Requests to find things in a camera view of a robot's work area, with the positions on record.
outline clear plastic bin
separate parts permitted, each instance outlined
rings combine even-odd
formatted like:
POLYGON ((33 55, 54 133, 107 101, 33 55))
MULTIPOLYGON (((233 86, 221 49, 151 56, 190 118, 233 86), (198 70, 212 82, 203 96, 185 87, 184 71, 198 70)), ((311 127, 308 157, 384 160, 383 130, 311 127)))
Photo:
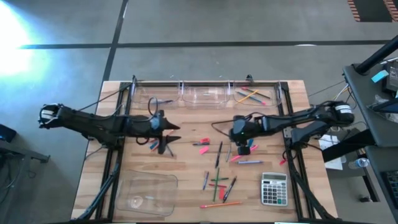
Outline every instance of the clear plastic bin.
POLYGON ((182 100, 188 109, 223 109, 230 93, 229 82, 184 83, 182 100))
POLYGON ((282 90, 280 88, 280 82, 234 82, 233 98, 236 102, 235 108, 275 107, 282 102, 281 96, 282 90))
MULTIPOLYGON (((138 82, 134 90, 132 107, 134 109, 147 110, 149 99, 156 97, 160 110, 175 109, 178 107, 180 92, 180 82, 165 82, 162 85, 138 82)), ((152 100, 150 104, 151 111, 155 110, 155 106, 155 100, 152 100)))
POLYGON ((124 171, 116 199, 118 210, 169 216, 174 211, 178 180, 174 175, 124 171))

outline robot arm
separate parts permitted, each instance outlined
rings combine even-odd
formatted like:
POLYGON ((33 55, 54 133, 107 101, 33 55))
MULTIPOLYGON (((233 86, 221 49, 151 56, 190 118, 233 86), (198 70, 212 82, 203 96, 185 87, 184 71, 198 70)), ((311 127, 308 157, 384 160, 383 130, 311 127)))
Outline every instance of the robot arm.
POLYGON ((238 146, 239 155, 250 154, 247 147, 248 139, 258 136, 270 136, 284 128, 297 124, 317 121, 306 128, 297 128, 292 131, 292 144, 308 141, 315 134, 324 134, 331 126, 348 126, 354 121, 351 107, 342 101, 326 101, 314 108, 298 111, 288 116, 263 115, 234 117, 233 128, 229 130, 229 138, 238 146))
POLYGON ((180 129, 164 117, 160 110, 151 118, 144 115, 98 116, 71 109, 62 104, 44 105, 39 114, 40 128, 64 127, 81 133, 85 138, 93 137, 102 145, 112 148, 121 137, 157 138, 158 153, 163 154, 166 144, 179 136, 163 137, 163 130, 180 129))

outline gray floor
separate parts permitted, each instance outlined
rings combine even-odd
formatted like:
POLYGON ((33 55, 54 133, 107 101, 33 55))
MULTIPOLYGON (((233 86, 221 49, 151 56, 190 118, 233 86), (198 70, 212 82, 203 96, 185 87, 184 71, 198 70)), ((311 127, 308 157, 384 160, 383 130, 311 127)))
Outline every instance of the gray floor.
MULTIPOLYGON (((39 129, 37 117, 44 103, 79 108, 96 101, 109 50, 10 50, 4 43, 111 43, 121 3, 0 1, 0 16, 14 24, 0 36, 0 47, 6 49, 0 51, 0 123, 18 131, 17 144, 51 155, 46 165, 33 163, 37 177, 24 178, 9 223, 70 218, 87 141, 66 129, 39 129)), ((130 0, 124 18, 120 43, 376 40, 398 33, 396 23, 355 22, 345 0, 130 0)), ((258 80, 305 80, 311 95, 342 81, 343 66, 379 47, 118 49, 109 79, 130 80, 134 74, 145 80, 241 80, 251 74, 258 80)), ((329 100, 344 85, 313 95, 310 102, 329 100)), ((385 202, 356 201, 356 195, 366 193, 361 181, 330 181, 341 218, 392 223, 385 202)))

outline calculator display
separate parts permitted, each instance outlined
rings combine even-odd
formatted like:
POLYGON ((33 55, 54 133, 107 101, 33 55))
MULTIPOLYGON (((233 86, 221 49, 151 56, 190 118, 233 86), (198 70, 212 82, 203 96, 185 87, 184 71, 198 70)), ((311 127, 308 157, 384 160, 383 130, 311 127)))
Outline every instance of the calculator display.
POLYGON ((286 176, 284 175, 269 175, 269 174, 264 174, 262 176, 263 179, 274 179, 274 180, 286 180, 286 176))

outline wooden table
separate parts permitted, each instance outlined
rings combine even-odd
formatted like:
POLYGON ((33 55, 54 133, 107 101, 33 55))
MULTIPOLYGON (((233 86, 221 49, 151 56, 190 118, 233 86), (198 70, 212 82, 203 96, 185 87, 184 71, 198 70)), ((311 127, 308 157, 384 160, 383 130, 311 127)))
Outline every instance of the wooden table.
MULTIPOLYGON (((288 81, 290 95, 294 111, 304 110, 309 107, 307 92, 304 82, 301 80, 288 81)), ((101 91, 101 98, 112 94, 119 88, 120 82, 104 82, 101 91)), ((117 95, 109 97, 98 105, 97 114, 112 114, 117 100, 117 95)), ((269 137, 256 138, 254 144, 259 148, 246 156, 244 160, 262 160, 263 164, 237 165, 225 162, 226 153, 229 148, 228 137, 217 133, 210 123, 232 119, 236 114, 249 114, 258 111, 265 114, 277 114, 276 107, 235 107, 233 100, 229 100, 225 108, 218 110, 200 109, 195 110, 187 107, 165 110, 165 117, 181 127, 173 135, 181 136, 178 141, 172 142, 170 148, 175 156, 172 157, 167 151, 164 155, 150 152, 148 145, 139 146, 134 138, 127 138, 124 147, 122 171, 136 170, 156 174, 175 175, 178 179, 177 199, 174 212, 167 217, 144 215, 142 213, 125 211, 118 209, 117 203, 114 211, 114 222, 272 222, 272 221, 297 221, 295 214, 294 198, 290 183, 289 169, 287 163, 279 165, 282 160, 284 143, 282 133, 277 133, 269 137), (192 146, 193 142, 201 138, 211 139, 210 150, 204 155, 199 154, 200 147, 192 146), (233 191, 228 197, 229 202, 242 201, 241 205, 233 205, 219 208, 200 209, 200 205, 212 204, 213 188, 206 187, 202 190, 204 171, 210 171, 210 177, 215 178, 215 159, 216 152, 224 142, 223 151, 220 159, 220 176, 232 179, 238 176, 233 191), (264 206, 260 203, 260 179, 262 172, 283 172, 288 176, 288 206, 272 207, 264 206)), ((140 105, 132 104, 131 114, 148 114, 147 110, 134 109, 140 105)), ((237 154, 236 146, 232 146, 232 155, 237 154)), ((87 153, 99 148, 99 144, 92 141, 88 145, 87 153)), ((337 216, 335 203, 331 193, 328 176, 323 163, 322 154, 317 149, 308 147, 303 150, 303 157, 307 169, 308 181, 311 191, 315 194, 320 203, 333 216, 337 216)), ((103 167, 106 158, 106 150, 101 150, 90 156, 85 161, 81 173, 80 184, 78 187, 75 204, 73 207, 72 218, 78 217, 85 208, 92 202, 101 185, 103 167)), ((231 180, 220 181, 221 184, 229 185, 231 180)), ((104 206, 103 214, 108 210, 108 196, 104 206)), ((305 199, 300 191, 300 198, 303 210, 306 210, 305 199)))

